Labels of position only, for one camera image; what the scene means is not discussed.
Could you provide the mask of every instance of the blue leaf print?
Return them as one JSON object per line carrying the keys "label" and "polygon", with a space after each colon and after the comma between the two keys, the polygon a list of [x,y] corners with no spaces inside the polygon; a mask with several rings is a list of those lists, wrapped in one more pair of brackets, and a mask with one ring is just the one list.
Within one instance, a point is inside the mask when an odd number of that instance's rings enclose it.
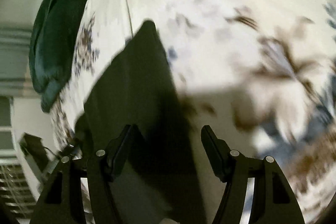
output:
{"label": "blue leaf print", "polygon": [[334,21],[328,19],[327,22],[328,22],[328,24],[329,24],[330,27],[336,29],[336,23]]}
{"label": "blue leaf print", "polygon": [[170,47],[168,49],[168,58],[171,59],[171,60],[177,59],[177,53],[176,53],[176,51],[173,47]]}
{"label": "blue leaf print", "polygon": [[336,19],[336,8],[331,3],[325,5],[324,9],[327,11],[329,16],[331,16],[333,19]]}
{"label": "blue leaf print", "polygon": [[326,108],[325,105],[318,105],[316,106],[316,109],[319,113],[318,119],[320,120],[320,122],[322,122],[325,126],[331,124],[331,122],[333,121],[333,117],[330,114],[328,108]]}

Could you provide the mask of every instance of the silver screw head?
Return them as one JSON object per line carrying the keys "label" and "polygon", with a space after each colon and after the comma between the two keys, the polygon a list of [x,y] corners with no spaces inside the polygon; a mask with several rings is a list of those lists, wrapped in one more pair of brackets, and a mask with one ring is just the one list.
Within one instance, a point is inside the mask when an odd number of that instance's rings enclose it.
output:
{"label": "silver screw head", "polygon": [[105,155],[105,150],[98,150],[97,152],[96,152],[96,156],[98,156],[98,157],[102,157],[102,156],[104,156]]}
{"label": "silver screw head", "polygon": [[62,162],[62,163],[67,163],[69,160],[70,160],[70,158],[69,158],[68,156],[64,156],[64,157],[61,159],[61,162]]}
{"label": "silver screw head", "polygon": [[239,156],[239,151],[238,150],[231,150],[230,155],[233,157],[238,157]]}
{"label": "silver screw head", "polygon": [[274,162],[274,158],[271,157],[271,156],[267,156],[266,161],[269,162],[269,163],[272,163],[272,162]]}

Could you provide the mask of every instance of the black wire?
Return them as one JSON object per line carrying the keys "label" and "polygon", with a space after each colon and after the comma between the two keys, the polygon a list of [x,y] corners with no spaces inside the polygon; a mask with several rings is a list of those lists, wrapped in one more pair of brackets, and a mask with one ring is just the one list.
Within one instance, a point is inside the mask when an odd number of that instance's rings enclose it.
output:
{"label": "black wire", "polygon": [[51,154],[53,154],[55,157],[57,157],[56,154],[55,154],[54,152],[52,152],[49,148],[47,148],[47,147],[45,147],[45,146],[43,146],[43,148],[44,148],[44,149],[47,149]]}

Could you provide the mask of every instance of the bed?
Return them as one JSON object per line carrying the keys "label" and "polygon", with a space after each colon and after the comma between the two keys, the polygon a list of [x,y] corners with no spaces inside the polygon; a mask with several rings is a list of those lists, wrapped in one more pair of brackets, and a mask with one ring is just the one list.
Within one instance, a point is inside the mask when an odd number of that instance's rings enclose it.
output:
{"label": "bed", "polygon": [[274,155],[314,223],[336,191],[335,7],[335,0],[88,0],[70,81],[50,112],[55,142],[61,149],[74,136],[95,84],[150,19],[190,124],[206,222],[225,187],[200,141],[209,124],[246,156]]}

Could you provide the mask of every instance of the green cushion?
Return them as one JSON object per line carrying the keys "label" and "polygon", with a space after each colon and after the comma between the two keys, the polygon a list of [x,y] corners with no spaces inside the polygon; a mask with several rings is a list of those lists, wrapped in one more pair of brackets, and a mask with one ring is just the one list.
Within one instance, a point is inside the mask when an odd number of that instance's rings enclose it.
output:
{"label": "green cushion", "polygon": [[77,32],[87,0],[43,0],[35,19],[29,53],[33,87],[49,112],[71,76]]}

